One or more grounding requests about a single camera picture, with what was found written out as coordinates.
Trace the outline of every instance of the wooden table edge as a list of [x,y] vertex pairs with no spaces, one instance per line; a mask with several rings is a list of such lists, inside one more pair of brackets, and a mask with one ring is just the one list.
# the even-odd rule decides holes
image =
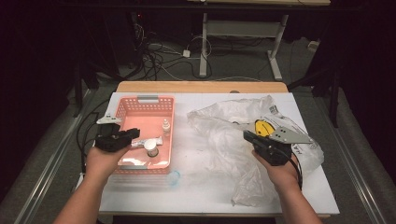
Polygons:
[[117,87],[117,92],[275,93],[289,91],[283,82],[122,81]]

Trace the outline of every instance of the wrist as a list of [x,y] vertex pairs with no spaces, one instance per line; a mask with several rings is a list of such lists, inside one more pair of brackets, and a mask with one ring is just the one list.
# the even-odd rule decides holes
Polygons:
[[85,175],[82,183],[89,185],[91,188],[102,189],[107,184],[107,180],[108,178],[101,176]]
[[275,186],[276,192],[280,195],[289,194],[293,192],[301,192],[298,182],[292,182],[287,185]]

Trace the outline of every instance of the table leg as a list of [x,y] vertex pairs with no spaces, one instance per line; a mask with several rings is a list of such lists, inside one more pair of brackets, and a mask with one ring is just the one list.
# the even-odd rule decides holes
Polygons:
[[206,38],[207,38],[207,13],[204,13],[202,28],[202,51],[201,51],[201,61],[199,66],[199,76],[206,77],[206,66],[207,66],[207,48],[206,48]]
[[279,66],[277,65],[276,62],[276,53],[277,50],[279,49],[280,41],[282,40],[282,35],[283,32],[285,31],[286,28],[286,22],[288,21],[289,15],[283,15],[282,17],[282,22],[279,24],[279,27],[277,29],[276,33],[276,39],[275,39],[275,45],[273,50],[268,50],[268,60],[270,61],[271,68],[273,70],[274,78],[275,80],[282,80],[282,75],[280,74]]

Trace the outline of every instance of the white plastic bag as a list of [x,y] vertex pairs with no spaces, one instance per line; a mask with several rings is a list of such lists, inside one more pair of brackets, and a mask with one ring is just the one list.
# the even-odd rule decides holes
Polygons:
[[[273,98],[241,99],[218,102],[187,114],[188,122],[199,134],[207,137],[212,151],[213,171],[222,171],[235,180],[231,202],[246,206],[263,206],[277,197],[265,168],[253,157],[253,145],[243,137],[243,130],[254,131],[257,119],[264,119],[274,128],[286,127],[307,133],[291,119],[283,117]],[[303,177],[323,163],[323,151],[318,143],[293,144],[292,150],[300,161]]]

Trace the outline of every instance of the forearm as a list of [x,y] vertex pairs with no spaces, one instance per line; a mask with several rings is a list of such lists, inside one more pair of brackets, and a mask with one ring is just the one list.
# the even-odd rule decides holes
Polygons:
[[286,223],[322,223],[298,186],[279,189],[278,194]]
[[54,223],[95,223],[106,182],[84,179]]

